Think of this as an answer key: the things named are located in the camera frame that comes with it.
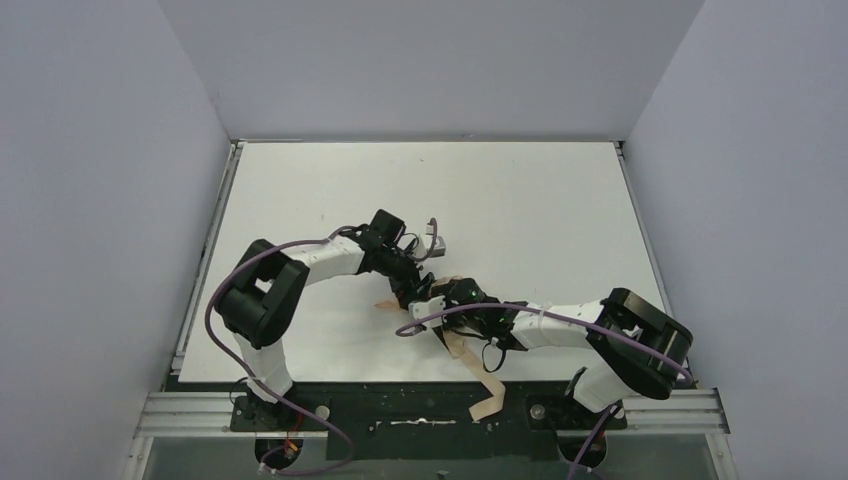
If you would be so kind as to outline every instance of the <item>gray wall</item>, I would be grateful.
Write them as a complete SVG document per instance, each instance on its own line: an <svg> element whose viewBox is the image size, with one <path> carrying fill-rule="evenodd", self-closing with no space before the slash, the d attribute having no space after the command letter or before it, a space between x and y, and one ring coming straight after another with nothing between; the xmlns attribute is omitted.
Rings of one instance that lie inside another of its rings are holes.
<svg viewBox="0 0 848 480"><path fill-rule="evenodd" d="M703 0L160 0L232 138L623 139Z"/></svg>
<svg viewBox="0 0 848 480"><path fill-rule="evenodd" d="M708 1L625 154L742 478L845 478L848 3Z"/></svg>
<svg viewBox="0 0 848 480"><path fill-rule="evenodd" d="M0 7L0 478L113 479L227 137L155 0Z"/></svg>

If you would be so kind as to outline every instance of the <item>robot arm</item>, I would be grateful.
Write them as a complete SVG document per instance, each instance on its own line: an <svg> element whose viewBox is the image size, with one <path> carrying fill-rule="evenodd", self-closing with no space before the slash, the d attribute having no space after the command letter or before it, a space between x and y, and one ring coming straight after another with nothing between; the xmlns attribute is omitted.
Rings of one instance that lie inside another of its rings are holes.
<svg viewBox="0 0 848 480"><path fill-rule="evenodd" d="M410 306L413 317L430 317L459 305L514 306L515 309L469 308L444 317L442 328L469 328L496 341L502 350L526 351L546 346L594 349L603 363L578 372L570 388L578 403L596 413L634 393L655 399L668 398L677 372L619 340L538 312L544 310L594 323L662 352L677 363L683 362L692 344L689 330L624 288L613 289L603 300L549 308L528 302L501 303L497 298L486 295L471 278L451 280L433 287L432 295L430 299ZM532 312L521 311L523 308Z"/></svg>
<svg viewBox="0 0 848 480"><path fill-rule="evenodd" d="M224 325L235 334L242 358L251 366L255 379L284 395L292 387L285 364L282 336L291 324L303 289L313 283L340 275L376 271L389 278L401 307L428 295L434 278L421 276L419 258L423 242L401 249L398 241L406 227L402 220L379 210L368 225L344 229L327 243L278 252L255 263L238 275L215 305ZM429 258L444 255L444 242L434 236ZM268 250L267 240L253 242L239 264ZM267 291L261 282L270 284ZM258 388L254 379L250 390L262 400L277 400Z"/></svg>

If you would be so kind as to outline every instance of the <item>white table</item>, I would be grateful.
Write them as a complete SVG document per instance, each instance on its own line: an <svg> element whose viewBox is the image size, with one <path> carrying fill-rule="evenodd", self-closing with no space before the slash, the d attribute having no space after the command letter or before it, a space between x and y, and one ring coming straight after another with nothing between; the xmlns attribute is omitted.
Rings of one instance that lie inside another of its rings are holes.
<svg viewBox="0 0 848 480"><path fill-rule="evenodd" d="M434 216L447 255L436 277L475 278L501 300L581 303L627 287L662 308L611 143L258 143L241 155L190 331L181 382L231 382L244 372L209 340L214 288L257 238L321 238L383 208L423 231ZM405 312L378 274L306 289L284 344L295 381L471 381L431 332L399 338ZM233 349L220 317L215 331ZM482 342L470 340L479 352ZM499 352L490 349L494 365ZM568 380L593 351L510 352L502 380Z"/></svg>

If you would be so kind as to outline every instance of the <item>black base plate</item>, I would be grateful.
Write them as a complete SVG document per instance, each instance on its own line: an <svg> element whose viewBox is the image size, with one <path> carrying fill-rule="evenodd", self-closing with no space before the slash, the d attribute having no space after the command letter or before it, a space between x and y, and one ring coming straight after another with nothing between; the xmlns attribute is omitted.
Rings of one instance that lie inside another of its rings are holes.
<svg viewBox="0 0 848 480"><path fill-rule="evenodd" d="M286 398L313 412L319 405L329 407L329 420L356 445L357 460L523 456L553 461L559 459L555 429L591 430L600 417L564 397L568 383L504 382L503 410L479 423L472 422L468 408L490 394L476 382L296 383ZM535 404L545 407L545 418L530 417L530 407ZM279 408L259 415L248 397L240 396L230 429L286 431L296 418ZM626 426L626 420L611 419L606 428ZM309 419L300 427L300 431L324 430ZM347 454L347 444L330 435L327 459L338 460Z"/></svg>

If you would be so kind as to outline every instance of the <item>mounting bolt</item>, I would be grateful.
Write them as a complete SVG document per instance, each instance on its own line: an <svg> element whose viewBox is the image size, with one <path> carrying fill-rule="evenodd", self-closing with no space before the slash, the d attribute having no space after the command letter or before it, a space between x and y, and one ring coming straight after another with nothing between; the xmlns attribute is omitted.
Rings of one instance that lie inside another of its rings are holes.
<svg viewBox="0 0 848 480"><path fill-rule="evenodd" d="M533 420L541 420L545 418L545 407L539 405L538 403L536 405L533 405L532 407L530 407L530 417Z"/></svg>
<svg viewBox="0 0 848 480"><path fill-rule="evenodd" d="M330 409L326 405L318 405L318 408L315 409L315 415L322 420L326 420L330 418Z"/></svg>

